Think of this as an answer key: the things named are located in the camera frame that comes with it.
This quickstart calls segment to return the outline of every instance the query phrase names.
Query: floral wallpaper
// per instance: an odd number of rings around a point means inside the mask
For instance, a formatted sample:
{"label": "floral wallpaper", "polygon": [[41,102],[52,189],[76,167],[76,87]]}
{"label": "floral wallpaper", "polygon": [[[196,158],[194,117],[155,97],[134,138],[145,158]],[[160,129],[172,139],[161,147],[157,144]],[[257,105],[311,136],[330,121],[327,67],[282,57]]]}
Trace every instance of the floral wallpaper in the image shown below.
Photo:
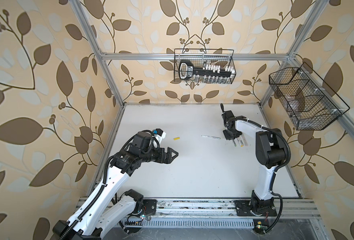
{"label": "floral wallpaper", "polygon": [[174,80],[170,61],[108,61],[122,98],[127,103],[258,103],[277,61],[234,61],[232,84]]}
{"label": "floral wallpaper", "polygon": [[167,48],[286,53],[312,0],[80,0],[108,53],[165,53]]}
{"label": "floral wallpaper", "polygon": [[0,1],[0,239],[50,239],[118,111],[65,1]]}
{"label": "floral wallpaper", "polygon": [[[354,4],[330,0],[297,57],[350,105],[346,114],[354,119]],[[354,140],[337,121],[323,131],[296,131],[277,96],[264,110],[270,126],[288,140],[289,165],[304,197],[314,199],[330,237],[354,240]]]}

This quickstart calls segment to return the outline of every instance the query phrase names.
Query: black wire basket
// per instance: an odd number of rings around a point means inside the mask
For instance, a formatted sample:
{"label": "black wire basket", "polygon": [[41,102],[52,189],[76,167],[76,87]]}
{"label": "black wire basket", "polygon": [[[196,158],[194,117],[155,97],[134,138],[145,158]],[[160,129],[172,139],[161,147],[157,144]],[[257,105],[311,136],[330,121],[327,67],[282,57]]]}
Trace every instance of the black wire basket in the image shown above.
{"label": "black wire basket", "polygon": [[[311,73],[320,79],[322,86],[310,78]],[[307,63],[271,73],[269,84],[296,130],[323,130],[350,109]]]}
{"label": "black wire basket", "polygon": [[234,50],[174,50],[174,81],[186,83],[232,84],[236,76]]}

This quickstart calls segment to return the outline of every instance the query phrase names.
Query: pen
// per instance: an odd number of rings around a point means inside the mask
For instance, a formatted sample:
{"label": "pen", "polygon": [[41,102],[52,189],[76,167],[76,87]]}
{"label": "pen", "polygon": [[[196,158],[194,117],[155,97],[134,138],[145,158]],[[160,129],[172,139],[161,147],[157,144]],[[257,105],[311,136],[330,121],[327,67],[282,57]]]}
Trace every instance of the pen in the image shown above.
{"label": "pen", "polygon": [[203,137],[210,137],[210,138],[214,138],[214,139],[221,139],[220,137],[212,137],[212,136],[206,136],[206,135],[201,135]]}

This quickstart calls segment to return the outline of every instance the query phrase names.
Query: robotic arm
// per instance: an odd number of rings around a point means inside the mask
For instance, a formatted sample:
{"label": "robotic arm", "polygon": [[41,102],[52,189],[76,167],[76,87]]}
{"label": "robotic arm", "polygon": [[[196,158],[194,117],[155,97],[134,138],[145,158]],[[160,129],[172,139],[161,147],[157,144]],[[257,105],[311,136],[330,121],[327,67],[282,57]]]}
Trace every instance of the robotic arm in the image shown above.
{"label": "robotic arm", "polygon": [[128,214],[140,214],[143,195],[133,189],[105,213],[104,210],[117,190],[129,179],[143,162],[171,163],[178,153],[171,148],[160,147],[166,134],[161,129],[144,130],[131,137],[122,149],[110,156],[104,167],[103,180],[85,203],[67,221],[60,220],[53,232],[60,240],[101,240]]}
{"label": "robotic arm", "polygon": [[270,129],[244,116],[235,117],[232,111],[225,111],[221,103],[222,118],[224,121],[224,135],[227,140],[234,140],[242,134],[255,137],[256,158],[261,164],[257,185],[252,191],[248,206],[240,205],[243,212],[250,212],[255,216],[265,214],[268,209],[274,209],[274,196],[280,198],[280,210],[273,224],[264,233],[267,233],[277,223],[283,200],[281,195],[273,192],[273,184],[277,171],[290,161],[290,148],[278,128]]}

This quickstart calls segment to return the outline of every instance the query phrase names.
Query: white table surface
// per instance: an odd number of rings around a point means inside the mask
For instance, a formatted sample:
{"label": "white table surface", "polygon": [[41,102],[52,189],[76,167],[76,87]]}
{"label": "white table surface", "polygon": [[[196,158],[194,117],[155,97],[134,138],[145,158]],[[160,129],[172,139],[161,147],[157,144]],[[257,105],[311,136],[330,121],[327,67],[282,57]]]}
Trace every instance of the white table surface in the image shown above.
{"label": "white table surface", "polygon": [[[244,115],[266,126],[256,104],[224,106],[235,116]],[[117,194],[134,189],[144,197],[250,197],[260,166],[255,142],[250,136],[245,136],[244,147],[227,141],[221,114],[219,104],[126,106],[110,155],[138,131],[160,128],[166,132],[161,147],[171,147],[179,156],[171,164],[142,163]],[[278,171],[273,191],[298,197],[286,168]]]}

